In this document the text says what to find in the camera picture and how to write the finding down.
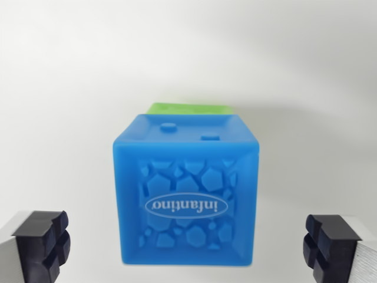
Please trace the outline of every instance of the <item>green cube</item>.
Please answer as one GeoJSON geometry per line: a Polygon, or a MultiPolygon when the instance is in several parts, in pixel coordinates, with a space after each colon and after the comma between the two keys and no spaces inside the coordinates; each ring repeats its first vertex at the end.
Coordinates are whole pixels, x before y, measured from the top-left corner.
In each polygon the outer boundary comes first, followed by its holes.
{"type": "Polygon", "coordinates": [[[229,106],[154,103],[147,114],[233,114],[229,106]]]}

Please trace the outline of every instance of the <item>blue cube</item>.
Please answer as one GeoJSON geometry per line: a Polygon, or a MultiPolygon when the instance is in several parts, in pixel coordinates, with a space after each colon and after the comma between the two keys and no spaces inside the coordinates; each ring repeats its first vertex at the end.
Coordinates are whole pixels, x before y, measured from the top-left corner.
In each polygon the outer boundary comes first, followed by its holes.
{"type": "Polygon", "coordinates": [[[252,263],[259,144],[237,115],[139,115],[114,142],[126,264],[252,263]]]}

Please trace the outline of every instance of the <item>oval logo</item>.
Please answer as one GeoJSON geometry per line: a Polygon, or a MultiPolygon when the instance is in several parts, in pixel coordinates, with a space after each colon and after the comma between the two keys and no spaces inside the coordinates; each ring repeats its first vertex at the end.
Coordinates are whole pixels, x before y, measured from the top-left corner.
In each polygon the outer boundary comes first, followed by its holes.
{"type": "Polygon", "coordinates": [[[204,193],[171,193],[150,199],[145,209],[165,218],[195,219],[220,215],[228,210],[228,204],[204,193]]]}

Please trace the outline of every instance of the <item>black rubber pad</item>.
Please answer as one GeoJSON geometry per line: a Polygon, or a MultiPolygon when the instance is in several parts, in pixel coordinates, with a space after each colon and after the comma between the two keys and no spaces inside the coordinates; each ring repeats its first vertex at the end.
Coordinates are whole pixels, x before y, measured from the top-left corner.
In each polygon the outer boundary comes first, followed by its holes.
{"type": "Polygon", "coordinates": [[[303,243],[306,264],[317,283],[347,283],[361,238],[340,215],[309,215],[303,243]]]}
{"type": "Polygon", "coordinates": [[[54,283],[70,253],[63,212],[35,211],[14,232],[25,283],[54,283]]]}

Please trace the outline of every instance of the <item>white backdrop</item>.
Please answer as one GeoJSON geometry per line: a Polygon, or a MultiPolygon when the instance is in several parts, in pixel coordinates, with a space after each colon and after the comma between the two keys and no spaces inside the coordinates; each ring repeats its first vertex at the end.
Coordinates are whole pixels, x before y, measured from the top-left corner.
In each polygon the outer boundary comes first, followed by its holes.
{"type": "Polygon", "coordinates": [[[310,213],[377,234],[375,1],[0,2],[0,225],[66,210],[59,283],[314,282],[310,213]],[[112,142],[153,102],[227,104],[261,145],[254,263],[125,266],[112,142]]]}

